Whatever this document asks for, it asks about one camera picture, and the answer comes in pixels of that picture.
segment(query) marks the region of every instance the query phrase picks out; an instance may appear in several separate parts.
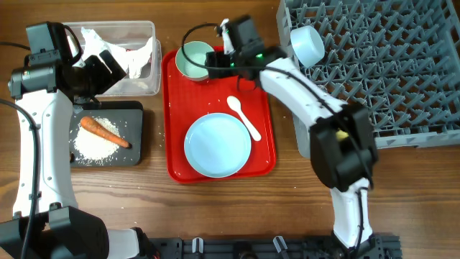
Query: white cup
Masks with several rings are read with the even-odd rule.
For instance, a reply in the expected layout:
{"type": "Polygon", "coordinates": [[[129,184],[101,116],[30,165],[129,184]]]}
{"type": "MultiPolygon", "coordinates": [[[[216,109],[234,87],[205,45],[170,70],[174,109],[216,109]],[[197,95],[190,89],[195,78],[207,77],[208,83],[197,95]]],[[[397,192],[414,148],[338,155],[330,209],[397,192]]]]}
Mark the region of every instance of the white cup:
{"type": "Polygon", "coordinates": [[[304,67],[312,67],[324,58],[323,40],[312,26],[293,29],[290,32],[290,41],[295,55],[304,67]]]}

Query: white paper towel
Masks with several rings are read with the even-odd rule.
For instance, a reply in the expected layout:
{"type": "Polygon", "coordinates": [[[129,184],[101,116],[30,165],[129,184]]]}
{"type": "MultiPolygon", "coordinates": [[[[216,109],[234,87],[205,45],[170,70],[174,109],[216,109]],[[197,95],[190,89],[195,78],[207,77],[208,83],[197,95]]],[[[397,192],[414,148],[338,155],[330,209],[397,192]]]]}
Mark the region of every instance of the white paper towel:
{"type": "Polygon", "coordinates": [[[123,70],[128,73],[129,78],[139,78],[142,67],[149,62],[152,56],[152,37],[149,38],[144,47],[138,50],[127,50],[102,40],[94,29],[85,29],[82,27],[81,34],[85,38],[85,50],[83,51],[81,61],[75,64],[78,66],[81,66],[83,60],[86,60],[89,56],[95,55],[99,57],[99,53],[108,50],[123,70]]]}

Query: red tray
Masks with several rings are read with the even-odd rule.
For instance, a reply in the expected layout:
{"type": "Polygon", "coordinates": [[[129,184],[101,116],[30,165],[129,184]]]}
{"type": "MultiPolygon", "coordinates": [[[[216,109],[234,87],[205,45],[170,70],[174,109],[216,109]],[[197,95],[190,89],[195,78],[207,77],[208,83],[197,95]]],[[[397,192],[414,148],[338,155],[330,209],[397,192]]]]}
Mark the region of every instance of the red tray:
{"type": "Polygon", "coordinates": [[[240,119],[236,112],[230,110],[226,101],[228,96],[235,96],[241,101],[243,112],[260,132],[262,140],[252,140],[251,155],[240,171],[221,179],[269,173],[275,166],[276,153],[267,93],[259,88],[252,90],[254,82],[243,79],[238,91],[236,77],[200,83],[190,81],[182,76],[175,65],[176,52],[169,52],[162,61],[166,164],[171,178],[179,183],[220,180],[203,176],[191,167],[185,157],[184,139],[192,123],[206,114],[222,112],[240,119]]]}

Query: clear plastic container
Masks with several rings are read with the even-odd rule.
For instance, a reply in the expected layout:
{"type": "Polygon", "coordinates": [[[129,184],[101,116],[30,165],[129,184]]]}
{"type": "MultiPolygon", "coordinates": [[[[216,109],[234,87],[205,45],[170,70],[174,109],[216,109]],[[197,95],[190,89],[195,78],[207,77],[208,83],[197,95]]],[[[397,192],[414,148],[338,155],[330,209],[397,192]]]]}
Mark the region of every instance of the clear plastic container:
{"type": "Polygon", "coordinates": [[[129,50],[138,50],[147,44],[153,37],[153,51],[151,63],[142,68],[140,78],[130,79],[128,76],[121,79],[107,92],[100,96],[146,96],[155,95],[160,90],[161,79],[161,46],[155,37],[155,26],[150,21],[120,21],[120,22],[67,22],[85,50],[85,39],[81,34],[81,27],[94,29],[96,33],[112,44],[129,50]]]}

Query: black cutting board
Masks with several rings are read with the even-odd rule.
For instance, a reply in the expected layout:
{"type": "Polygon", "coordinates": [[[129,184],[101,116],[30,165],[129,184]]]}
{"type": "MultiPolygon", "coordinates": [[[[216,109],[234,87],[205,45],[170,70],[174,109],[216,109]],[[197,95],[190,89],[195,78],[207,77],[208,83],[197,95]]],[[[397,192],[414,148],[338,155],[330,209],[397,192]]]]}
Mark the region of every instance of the black cutting board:
{"type": "Polygon", "coordinates": [[[142,144],[142,117],[141,109],[86,109],[77,114],[74,112],[70,121],[69,128],[69,148],[73,154],[70,162],[72,167],[90,167],[90,166],[131,166],[136,165],[141,158],[142,144]],[[81,155],[74,148],[74,140],[77,137],[81,118],[89,116],[93,118],[107,118],[110,123],[114,124],[119,131],[120,137],[128,141],[131,148],[120,147],[110,158],[103,160],[87,161],[81,160],[81,155]]]}

